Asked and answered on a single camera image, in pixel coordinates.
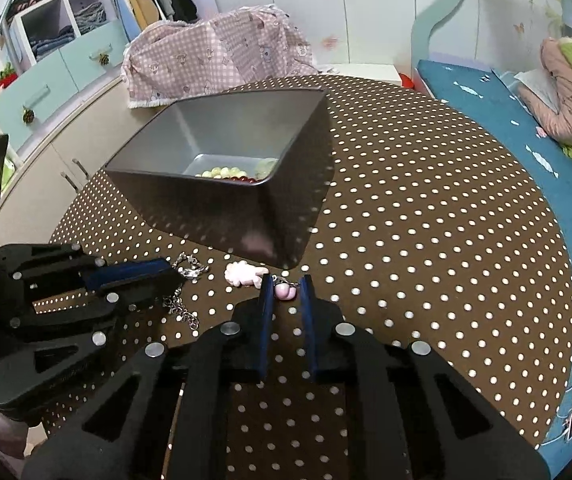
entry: pink keychain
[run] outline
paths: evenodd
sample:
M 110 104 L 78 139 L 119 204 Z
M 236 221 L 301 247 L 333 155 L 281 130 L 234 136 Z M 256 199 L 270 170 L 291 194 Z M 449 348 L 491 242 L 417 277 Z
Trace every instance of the pink keychain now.
M 224 271 L 226 281 L 233 286 L 250 286 L 254 285 L 255 288 L 261 288 L 261 280 L 265 274 L 270 271 L 266 267 L 255 267 L 245 260 L 240 262 L 233 262 L 227 264 Z M 281 301 L 293 300 L 297 295 L 297 286 L 285 278 L 272 275 L 275 283 L 275 298 Z

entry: blue gripper pad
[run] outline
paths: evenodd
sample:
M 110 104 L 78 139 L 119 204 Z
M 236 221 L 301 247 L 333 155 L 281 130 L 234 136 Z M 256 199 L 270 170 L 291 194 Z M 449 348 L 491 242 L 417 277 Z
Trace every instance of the blue gripper pad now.
M 299 299 L 301 301 L 301 319 L 304 323 L 304 343 L 306 347 L 306 355 L 308 357 L 308 368 L 312 377 L 316 377 L 317 363 L 317 346 L 315 341 L 315 328 L 313 326 L 313 312 L 311 308 L 312 299 L 315 296 L 313 290 L 309 290 L 308 282 L 305 278 L 299 280 Z
M 271 338 L 272 309 L 275 303 L 275 285 L 272 276 L 266 274 L 261 280 L 261 293 L 258 298 L 261 309 L 261 337 L 259 339 L 259 370 L 263 377 L 268 373 L 268 341 Z
M 84 276 L 87 290 L 100 290 L 109 283 L 123 282 L 134 278 L 154 276 L 171 268 L 163 258 L 156 258 L 147 262 L 125 262 L 117 265 L 106 265 Z

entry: bed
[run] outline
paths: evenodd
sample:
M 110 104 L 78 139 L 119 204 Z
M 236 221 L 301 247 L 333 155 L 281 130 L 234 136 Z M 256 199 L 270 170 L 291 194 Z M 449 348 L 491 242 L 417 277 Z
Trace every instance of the bed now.
M 495 73 L 432 60 L 420 60 L 416 72 L 420 89 L 481 124 L 528 170 L 558 219 L 572 260 L 572 160 L 538 133 L 534 117 Z M 566 389 L 539 446 L 553 477 L 572 459 L 565 424 L 572 412 L 572 369 Z

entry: pink pillow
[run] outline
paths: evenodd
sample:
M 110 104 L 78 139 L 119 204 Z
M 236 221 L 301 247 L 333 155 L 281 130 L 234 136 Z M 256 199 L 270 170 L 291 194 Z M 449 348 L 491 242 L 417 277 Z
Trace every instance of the pink pillow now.
M 572 146 L 572 67 L 559 48 L 559 41 L 568 41 L 568 39 L 547 38 L 541 44 L 541 63 L 557 83 L 559 114 L 550 110 L 527 87 L 521 85 L 518 91 L 526 106 L 548 135 L 557 142 Z

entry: brown tablecloth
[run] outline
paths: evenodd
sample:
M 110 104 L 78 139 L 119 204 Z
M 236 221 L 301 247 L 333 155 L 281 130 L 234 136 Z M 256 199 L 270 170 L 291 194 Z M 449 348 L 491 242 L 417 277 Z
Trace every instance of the brown tablecloth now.
M 418 92 L 342 76 L 247 87 L 317 85 L 330 91 L 335 179 L 300 266 L 282 275 L 310 273 L 320 297 L 385 343 L 428 341 L 529 442 L 540 443 L 570 371 L 572 269 L 538 187 L 493 136 Z M 191 251 L 210 265 L 209 275 L 183 290 L 201 332 L 257 294 L 224 280 L 226 264 L 238 258 L 152 229 L 101 172 L 52 241 L 80 242 L 109 262 Z M 81 306 L 86 298 L 40 307 L 71 301 Z M 344 479 L 342 389 L 307 380 L 298 301 L 275 314 L 267 380 L 234 386 L 228 477 Z M 53 403 L 47 430 L 61 427 L 147 342 L 175 346 L 197 336 L 160 308 L 132 314 L 113 362 Z

